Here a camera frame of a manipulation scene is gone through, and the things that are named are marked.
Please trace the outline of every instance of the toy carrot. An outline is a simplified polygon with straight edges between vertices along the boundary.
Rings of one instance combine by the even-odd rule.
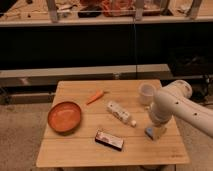
[[[92,95],[86,102],[87,105],[101,98],[106,92],[103,90],[98,90],[94,95]]]

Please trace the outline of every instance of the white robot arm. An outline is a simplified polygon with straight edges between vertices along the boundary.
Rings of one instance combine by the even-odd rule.
[[[213,110],[189,100],[191,95],[191,86],[183,80],[174,81],[157,90],[149,108],[154,125],[164,125],[174,115],[213,137]]]

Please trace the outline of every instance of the paper cup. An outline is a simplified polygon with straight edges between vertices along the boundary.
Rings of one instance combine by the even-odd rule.
[[[153,101],[153,96],[156,88],[149,83],[142,83],[139,86],[139,101],[142,105],[150,105]]]

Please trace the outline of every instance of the gray floor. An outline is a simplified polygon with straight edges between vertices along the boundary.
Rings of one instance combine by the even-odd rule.
[[[47,112],[51,103],[0,105],[0,171],[54,171],[36,168]],[[164,171],[212,171],[213,140],[189,124],[177,120],[191,162],[171,165]],[[82,170],[143,170],[140,167],[78,168]]]

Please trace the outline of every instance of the orange bowl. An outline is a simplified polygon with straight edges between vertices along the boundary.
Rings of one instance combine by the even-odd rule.
[[[62,102],[48,113],[48,124],[56,132],[68,132],[81,121],[81,108],[74,102]]]

